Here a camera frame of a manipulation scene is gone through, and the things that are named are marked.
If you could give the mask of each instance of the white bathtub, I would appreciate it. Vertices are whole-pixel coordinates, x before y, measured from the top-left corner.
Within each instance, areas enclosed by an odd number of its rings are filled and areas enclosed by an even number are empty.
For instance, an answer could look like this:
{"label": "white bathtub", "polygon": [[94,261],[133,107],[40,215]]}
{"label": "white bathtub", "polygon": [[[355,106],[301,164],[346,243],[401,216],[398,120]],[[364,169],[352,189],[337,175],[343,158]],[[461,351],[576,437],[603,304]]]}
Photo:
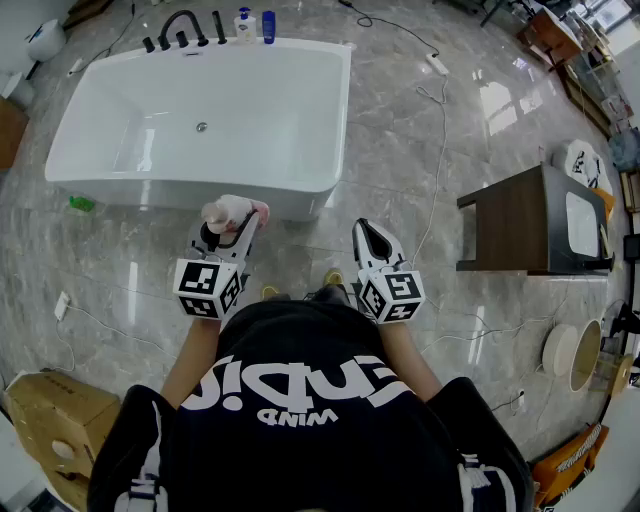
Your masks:
{"label": "white bathtub", "polygon": [[47,180],[104,203],[197,210],[230,193],[312,219],[342,173],[350,49],[258,41],[174,41],[92,64],[58,127]]}

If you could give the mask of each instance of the gray marble tile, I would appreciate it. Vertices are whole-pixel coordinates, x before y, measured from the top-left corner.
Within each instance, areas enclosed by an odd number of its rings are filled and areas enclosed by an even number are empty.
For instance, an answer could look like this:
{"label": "gray marble tile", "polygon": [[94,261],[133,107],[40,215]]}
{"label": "gray marble tile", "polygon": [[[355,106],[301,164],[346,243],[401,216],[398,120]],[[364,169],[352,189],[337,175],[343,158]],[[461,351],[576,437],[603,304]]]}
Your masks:
{"label": "gray marble tile", "polygon": [[[181,8],[192,9],[205,32],[215,33],[211,6],[202,0],[137,4],[135,20],[113,53],[139,48],[145,36],[155,39],[167,17]],[[280,37],[351,42],[357,48],[343,181],[316,221],[272,219],[258,235],[247,260],[251,277],[237,308],[259,300],[264,284],[302,298],[320,286],[332,266],[354,279],[351,229],[360,217],[390,229],[412,259],[434,205],[444,144],[440,106],[416,91],[422,86],[440,98],[443,79],[425,62],[429,50],[410,34],[376,22],[360,27],[356,14],[333,0],[257,0],[252,7],[277,12]],[[221,1],[215,8],[232,35],[237,4]],[[525,409],[504,407],[496,416],[525,457],[534,457],[593,421],[603,403],[601,395],[567,393],[562,382],[533,373],[548,329],[552,322],[580,328],[626,298],[628,269],[621,265],[600,281],[456,273],[456,261],[472,254],[474,222],[455,201],[541,158],[548,161],[565,139],[591,143],[610,164],[606,140],[566,98],[557,76],[524,54],[512,33],[493,24],[481,29],[477,17],[441,2],[372,0],[365,11],[432,41],[450,70],[446,151],[431,229],[416,258],[433,303],[427,302],[410,325],[414,342],[423,350],[444,334],[466,338],[440,340],[423,357],[444,382],[472,378],[491,406],[526,389]],[[13,168],[0,174],[0,372],[5,378],[20,369],[70,363],[52,313],[62,290],[72,304],[107,325],[170,354],[188,329],[190,320],[178,310],[171,284],[197,212],[97,204],[83,213],[69,207],[67,191],[44,179],[53,137],[81,78],[67,78],[66,72],[78,57],[90,59],[111,44],[129,16],[127,1],[113,2],[103,15],[69,31],[62,51],[32,78],[37,94],[28,110],[30,122]],[[186,20],[179,20],[172,34],[180,29],[192,33]],[[608,175],[619,198],[610,165]],[[619,201],[609,226],[617,254],[627,232]],[[512,330],[556,309],[554,319]],[[478,337],[487,325],[507,332]],[[156,347],[105,329],[78,311],[69,311],[58,328],[76,355],[73,375],[120,395],[135,383],[159,389],[171,365],[171,357]]]}
{"label": "gray marble tile", "polygon": [[[457,272],[443,304],[445,309],[438,317],[438,327],[479,330],[482,322],[477,317],[480,317],[491,329],[513,328],[521,323],[518,297],[522,286],[523,278],[510,274]],[[460,315],[448,309],[474,313],[477,317]]]}
{"label": "gray marble tile", "polygon": [[[429,224],[433,201],[411,195],[398,195],[392,217],[394,234],[408,259],[413,256]],[[431,229],[416,257],[416,263],[455,267],[462,257],[463,217],[457,206],[436,202]]]}
{"label": "gray marble tile", "polygon": [[317,289],[310,285],[313,251],[307,247],[288,246],[268,240],[253,244],[245,272],[250,274],[246,289],[238,300],[243,306],[260,300],[265,285],[276,286],[292,299],[302,299]]}
{"label": "gray marble tile", "polygon": [[426,196],[433,194],[440,148],[368,126],[347,125],[342,179]]}
{"label": "gray marble tile", "polygon": [[393,191],[342,181],[316,220],[301,223],[274,219],[261,236],[286,244],[353,252],[351,229],[355,221],[364,217],[390,228],[397,196]]}
{"label": "gray marble tile", "polygon": [[412,338],[422,357],[444,385],[457,377],[473,373],[473,342],[456,338],[473,338],[470,331],[413,331]]}

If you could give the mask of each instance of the bathtub faucet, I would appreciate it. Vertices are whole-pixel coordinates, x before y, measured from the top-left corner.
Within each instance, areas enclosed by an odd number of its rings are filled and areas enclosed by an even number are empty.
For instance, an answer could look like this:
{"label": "bathtub faucet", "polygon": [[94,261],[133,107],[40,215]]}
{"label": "bathtub faucet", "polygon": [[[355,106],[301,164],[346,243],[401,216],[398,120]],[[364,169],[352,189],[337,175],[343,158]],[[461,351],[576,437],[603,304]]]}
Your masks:
{"label": "bathtub faucet", "polygon": [[163,25],[162,31],[160,32],[160,37],[158,38],[160,48],[162,48],[163,50],[168,50],[169,48],[171,48],[171,45],[169,44],[169,41],[167,39],[167,31],[169,30],[171,24],[182,15],[187,16],[191,20],[193,29],[196,31],[196,35],[198,36],[198,46],[207,46],[209,44],[209,40],[204,37],[202,29],[200,28],[200,24],[196,19],[196,15],[191,11],[183,10],[174,12]]}

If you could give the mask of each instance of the power strip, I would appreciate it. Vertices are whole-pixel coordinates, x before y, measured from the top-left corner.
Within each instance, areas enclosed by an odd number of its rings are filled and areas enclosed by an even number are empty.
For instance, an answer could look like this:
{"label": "power strip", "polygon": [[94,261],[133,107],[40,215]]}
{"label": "power strip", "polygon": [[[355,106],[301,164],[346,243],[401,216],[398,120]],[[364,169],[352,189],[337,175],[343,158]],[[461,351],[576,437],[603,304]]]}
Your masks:
{"label": "power strip", "polygon": [[62,322],[62,319],[64,318],[64,315],[67,312],[67,307],[69,306],[70,302],[71,302],[71,297],[69,297],[69,294],[66,292],[61,292],[60,298],[58,299],[58,303],[56,304],[56,309],[53,312],[53,314],[56,315],[58,322]]}

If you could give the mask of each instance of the sneaker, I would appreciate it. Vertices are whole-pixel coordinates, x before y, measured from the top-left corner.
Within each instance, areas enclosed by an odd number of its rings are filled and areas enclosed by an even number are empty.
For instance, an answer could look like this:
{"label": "sneaker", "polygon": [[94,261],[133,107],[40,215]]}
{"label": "sneaker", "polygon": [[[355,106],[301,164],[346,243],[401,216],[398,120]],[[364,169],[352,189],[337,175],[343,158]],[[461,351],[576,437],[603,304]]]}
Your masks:
{"label": "sneaker", "polygon": [[279,293],[280,293],[280,290],[278,288],[268,284],[262,288],[262,293],[261,293],[262,300],[270,299],[271,297],[273,297],[274,295],[278,295]]}
{"label": "sneaker", "polygon": [[322,281],[323,286],[327,286],[328,284],[344,286],[344,278],[342,277],[342,272],[340,272],[339,268],[330,268],[329,271],[324,275],[324,280]]}

